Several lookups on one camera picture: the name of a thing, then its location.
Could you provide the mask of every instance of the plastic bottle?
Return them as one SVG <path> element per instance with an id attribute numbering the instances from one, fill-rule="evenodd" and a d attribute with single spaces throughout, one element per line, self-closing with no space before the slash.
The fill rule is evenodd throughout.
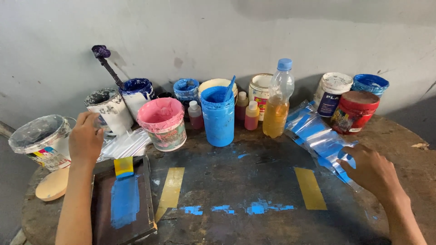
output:
<path id="1" fill-rule="evenodd" d="M 201 129 L 204 126 L 201 107 L 195 100 L 189 102 L 188 114 L 193 129 Z"/>
<path id="2" fill-rule="evenodd" d="M 248 107 L 245 110 L 245 122 L 244 122 L 245 128 L 248 130 L 257 129 L 259 116 L 260 116 L 260 108 L 257 106 L 257 101 L 250 101 Z"/>
<path id="3" fill-rule="evenodd" d="M 289 111 L 289 97 L 294 92 L 294 76 L 291 75 L 292 60 L 280 59 L 277 71 L 269 84 L 269 99 L 263 117 L 263 133 L 276 138 L 283 134 Z"/>
<path id="4" fill-rule="evenodd" d="M 248 98 L 246 92 L 238 93 L 238 100 L 235 105 L 235 117 L 238 120 L 245 120 L 245 109 L 248 106 Z"/>

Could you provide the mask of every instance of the yellow tape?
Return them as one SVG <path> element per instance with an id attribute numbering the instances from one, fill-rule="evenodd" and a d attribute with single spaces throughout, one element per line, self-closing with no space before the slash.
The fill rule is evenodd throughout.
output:
<path id="1" fill-rule="evenodd" d="M 177 208 L 184 173 L 184 167 L 170 167 L 168 169 L 167 179 L 165 180 L 165 185 L 163 186 L 162 195 L 159 201 L 159 207 L 154 216 L 155 222 L 160 220 L 168 208 Z"/>
<path id="2" fill-rule="evenodd" d="M 326 203 L 313 171 L 300 167 L 295 167 L 294 170 L 297 175 L 298 184 L 300 185 L 306 209 L 327 210 Z"/>
<path id="3" fill-rule="evenodd" d="M 115 175 L 119 176 L 124 173 L 133 174 L 133 157 L 124 157 L 121 159 L 115 159 L 113 161 L 115 165 Z"/>

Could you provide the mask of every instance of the blue bottle cap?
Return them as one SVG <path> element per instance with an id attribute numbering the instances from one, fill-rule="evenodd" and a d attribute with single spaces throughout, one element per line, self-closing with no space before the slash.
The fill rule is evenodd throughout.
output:
<path id="1" fill-rule="evenodd" d="M 292 60 L 283 58 L 279 59 L 279 63 L 277 64 L 277 70 L 279 71 L 289 71 L 292 68 Z"/>

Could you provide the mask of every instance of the hand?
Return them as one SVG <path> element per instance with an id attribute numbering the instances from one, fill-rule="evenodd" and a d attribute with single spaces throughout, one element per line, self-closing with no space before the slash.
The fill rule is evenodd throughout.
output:
<path id="1" fill-rule="evenodd" d="M 100 156 L 103 145 L 103 129 L 97 133 L 94 120 L 100 113 L 82 112 L 77 117 L 77 123 L 70 133 L 69 149 L 72 166 L 77 164 L 92 164 L 92 168 Z"/>
<path id="2" fill-rule="evenodd" d="M 361 144 L 354 148 L 346 146 L 342 151 L 350 154 L 356 161 L 354 169 L 345 160 L 337 160 L 348 177 L 374 194 L 380 202 L 398 195 L 406 195 L 398 180 L 394 164 L 384 156 Z"/>

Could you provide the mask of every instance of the red container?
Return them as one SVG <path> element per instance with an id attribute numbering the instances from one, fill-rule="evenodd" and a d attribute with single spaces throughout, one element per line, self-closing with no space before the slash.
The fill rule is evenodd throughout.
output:
<path id="1" fill-rule="evenodd" d="M 379 104 L 380 98 L 370 92 L 343 93 L 331 118 L 333 130 L 345 135 L 360 132 Z"/>

